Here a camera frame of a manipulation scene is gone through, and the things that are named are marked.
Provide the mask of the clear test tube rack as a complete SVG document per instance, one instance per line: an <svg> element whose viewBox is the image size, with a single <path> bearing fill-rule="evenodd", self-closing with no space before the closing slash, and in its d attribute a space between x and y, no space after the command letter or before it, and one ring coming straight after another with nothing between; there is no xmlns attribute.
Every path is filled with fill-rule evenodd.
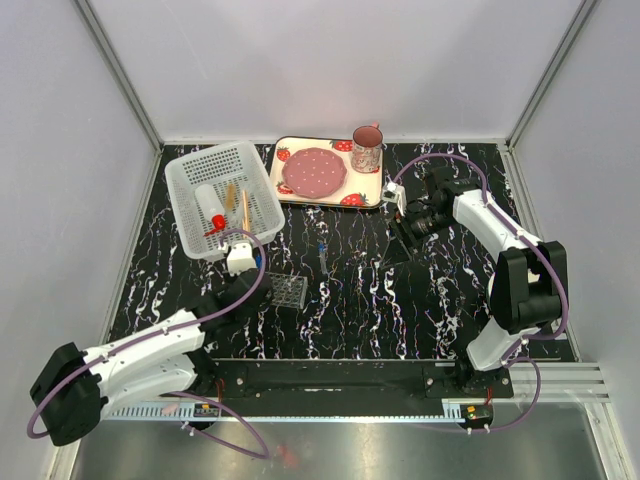
<svg viewBox="0 0 640 480"><path fill-rule="evenodd" d="M308 279L301 275L270 273L272 281L271 304L277 307L303 309Z"/></svg>

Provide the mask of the brown test tube brush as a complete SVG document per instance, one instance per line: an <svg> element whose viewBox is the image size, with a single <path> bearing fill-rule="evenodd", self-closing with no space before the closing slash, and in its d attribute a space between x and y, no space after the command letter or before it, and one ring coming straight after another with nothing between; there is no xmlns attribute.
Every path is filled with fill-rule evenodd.
<svg viewBox="0 0 640 480"><path fill-rule="evenodd" d="M237 196L236 185L233 183L228 184L226 189L225 202L224 202L225 212L227 214L230 214L233 212L236 206L236 196Z"/></svg>

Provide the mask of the wooden test tube clamp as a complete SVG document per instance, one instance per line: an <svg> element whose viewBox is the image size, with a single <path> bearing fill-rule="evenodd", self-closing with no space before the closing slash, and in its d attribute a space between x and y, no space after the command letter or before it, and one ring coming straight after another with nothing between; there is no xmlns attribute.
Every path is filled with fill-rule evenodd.
<svg viewBox="0 0 640 480"><path fill-rule="evenodd" d="M242 190L241 192L242 199L242 229L250 232L250 203L249 203L249 193L247 190Z"/></svg>

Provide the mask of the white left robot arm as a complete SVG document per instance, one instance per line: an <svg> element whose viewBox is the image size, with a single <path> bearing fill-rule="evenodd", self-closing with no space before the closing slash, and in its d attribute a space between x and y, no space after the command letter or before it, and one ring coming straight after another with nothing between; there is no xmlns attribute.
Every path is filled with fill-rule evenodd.
<svg viewBox="0 0 640 480"><path fill-rule="evenodd" d="M120 340L53 351L30 388L31 439L71 444L111 414L155 396L221 396L226 380L206 346L254 316L271 297L269 275L250 269L159 323Z"/></svg>

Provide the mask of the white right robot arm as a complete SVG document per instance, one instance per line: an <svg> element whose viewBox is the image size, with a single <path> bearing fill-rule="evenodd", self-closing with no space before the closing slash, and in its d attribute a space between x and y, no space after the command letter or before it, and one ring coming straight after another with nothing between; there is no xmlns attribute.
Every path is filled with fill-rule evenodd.
<svg viewBox="0 0 640 480"><path fill-rule="evenodd" d="M403 186L387 183L382 198L395 204L383 264L418 254L427 238L454 225L465 227L495 263L487 286L489 320L455 363L453 381L466 396L486 389L509 359L552 323L566 329L569 314L567 253L524 230L497 205L484 176L458 179L449 167L429 172L427 196L408 201Z"/></svg>

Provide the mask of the white red-capped wash bottle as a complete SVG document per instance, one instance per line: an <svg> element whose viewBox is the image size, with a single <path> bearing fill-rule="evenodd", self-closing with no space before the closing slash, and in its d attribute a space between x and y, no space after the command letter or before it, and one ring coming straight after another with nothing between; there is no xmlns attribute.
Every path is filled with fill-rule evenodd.
<svg viewBox="0 0 640 480"><path fill-rule="evenodd" d="M205 220L204 236L210 237L225 230L227 221L224 208L214 187L210 184L198 186L195 199Z"/></svg>

